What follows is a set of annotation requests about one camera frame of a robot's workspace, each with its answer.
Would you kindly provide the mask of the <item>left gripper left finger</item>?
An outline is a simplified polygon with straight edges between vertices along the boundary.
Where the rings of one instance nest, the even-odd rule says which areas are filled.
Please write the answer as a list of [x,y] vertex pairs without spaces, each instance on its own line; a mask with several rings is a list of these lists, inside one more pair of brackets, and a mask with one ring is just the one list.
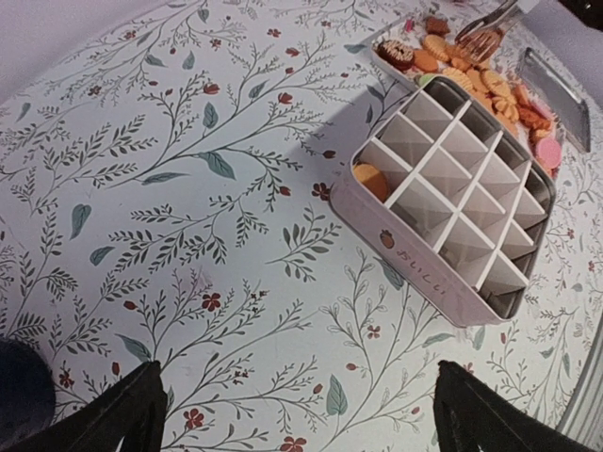
[[139,365],[84,408],[3,451],[158,451],[167,394],[159,362]]

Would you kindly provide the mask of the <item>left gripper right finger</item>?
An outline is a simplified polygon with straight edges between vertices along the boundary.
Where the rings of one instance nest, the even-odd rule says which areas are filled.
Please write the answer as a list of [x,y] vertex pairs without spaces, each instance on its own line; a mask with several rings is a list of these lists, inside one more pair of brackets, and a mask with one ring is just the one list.
[[438,363],[433,415],[441,451],[587,451],[521,412],[461,365]]

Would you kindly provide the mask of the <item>metal tin with white dividers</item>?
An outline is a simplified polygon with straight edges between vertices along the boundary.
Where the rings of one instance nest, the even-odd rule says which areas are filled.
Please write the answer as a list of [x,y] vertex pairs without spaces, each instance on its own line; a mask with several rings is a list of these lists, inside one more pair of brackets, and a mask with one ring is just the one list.
[[[352,173],[379,169],[380,202]],[[334,211],[453,325],[518,312],[556,200],[552,178],[478,101],[437,75],[352,155]]]

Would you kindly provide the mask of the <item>orange swirl cookie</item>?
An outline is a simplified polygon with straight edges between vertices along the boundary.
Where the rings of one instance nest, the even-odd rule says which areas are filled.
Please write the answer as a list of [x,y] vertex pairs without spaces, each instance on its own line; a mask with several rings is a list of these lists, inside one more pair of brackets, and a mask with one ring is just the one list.
[[390,192],[389,185],[385,175],[379,169],[368,163],[358,163],[353,166],[352,173],[356,180],[380,202],[386,201]]

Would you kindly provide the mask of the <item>metal serving tongs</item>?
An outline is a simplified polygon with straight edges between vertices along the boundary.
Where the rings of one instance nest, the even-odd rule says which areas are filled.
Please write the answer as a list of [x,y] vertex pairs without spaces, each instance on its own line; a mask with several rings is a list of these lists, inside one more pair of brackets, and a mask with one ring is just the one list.
[[494,11],[465,26],[455,38],[462,58],[473,64],[488,59],[505,35],[537,4],[537,0],[504,1]]

